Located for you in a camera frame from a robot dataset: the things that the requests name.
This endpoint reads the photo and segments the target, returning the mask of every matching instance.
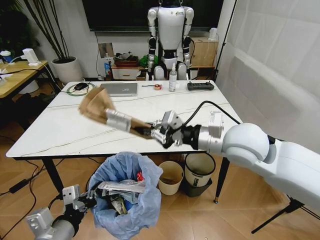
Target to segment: television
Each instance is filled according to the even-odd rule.
[[[218,26],[223,0],[184,0],[194,10],[192,32],[208,32]],[[90,31],[148,32],[148,10],[158,0],[82,0]]]

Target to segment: blue plastic bag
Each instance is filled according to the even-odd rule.
[[[97,199],[97,205],[91,209],[95,226],[107,229],[120,240],[130,239],[142,228],[156,225],[161,206],[161,193],[157,184],[163,170],[147,156],[120,152],[108,157],[89,182],[91,189],[98,182],[137,180],[137,173],[140,171],[144,177],[145,191],[139,195],[138,204],[134,204],[127,214],[117,216],[117,212],[101,198]]]

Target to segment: laptop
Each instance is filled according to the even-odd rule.
[[[136,82],[127,83],[103,83],[100,87],[107,90],[111,97],[137,96],[138,84]]]

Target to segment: white curtain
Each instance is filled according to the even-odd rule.
[[[320,153],[320,0],[238,0],[219,70],[243,122]]]

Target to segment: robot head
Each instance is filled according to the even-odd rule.
[[[183,3],[183,0],[159,0],[161,6],[164,8],[177,8]]]

